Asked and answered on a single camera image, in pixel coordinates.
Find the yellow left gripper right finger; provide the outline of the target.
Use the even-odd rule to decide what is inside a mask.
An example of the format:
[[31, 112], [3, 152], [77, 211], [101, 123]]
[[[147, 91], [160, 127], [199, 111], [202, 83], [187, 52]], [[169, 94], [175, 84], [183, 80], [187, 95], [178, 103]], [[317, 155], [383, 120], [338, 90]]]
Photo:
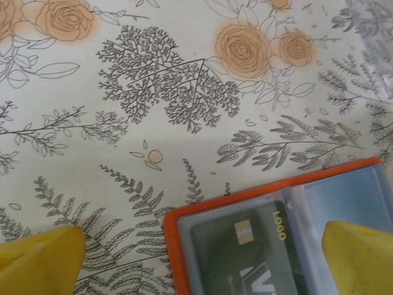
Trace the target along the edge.
[[393, 295], [393, 234], [329, 221], [323, 253], [339, 295]]

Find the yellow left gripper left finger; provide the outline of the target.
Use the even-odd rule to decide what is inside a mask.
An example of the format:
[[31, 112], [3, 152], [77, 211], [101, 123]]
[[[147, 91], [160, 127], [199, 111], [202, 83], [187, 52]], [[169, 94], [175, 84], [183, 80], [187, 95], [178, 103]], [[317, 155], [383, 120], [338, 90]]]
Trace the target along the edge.
[[85, 252], [78, 226], [0, 244], [0, 295], [72, 295]]

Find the orange card holder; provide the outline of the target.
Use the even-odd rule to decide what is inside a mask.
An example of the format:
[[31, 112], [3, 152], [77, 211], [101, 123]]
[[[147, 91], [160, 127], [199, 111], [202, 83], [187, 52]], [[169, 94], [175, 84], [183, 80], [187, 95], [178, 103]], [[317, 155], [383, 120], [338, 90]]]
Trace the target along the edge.
[[191, 295], [184, 221], [244, 202], [281, 200], [286, 208], [309, 295], [339, 295], [323, 253], [329, 221], [393, 234], [393, 192], [381, 161], [356, 160], [170, 211], [163, 227], [177, 295]]

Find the dark VIP logo card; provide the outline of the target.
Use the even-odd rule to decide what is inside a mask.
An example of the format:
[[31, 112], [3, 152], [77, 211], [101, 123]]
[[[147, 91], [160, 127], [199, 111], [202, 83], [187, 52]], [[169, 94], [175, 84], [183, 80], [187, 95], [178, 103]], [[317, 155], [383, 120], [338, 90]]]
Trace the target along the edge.
[[283, 201], [192, 216], [182, 230], [191, 295], [309, 295]]

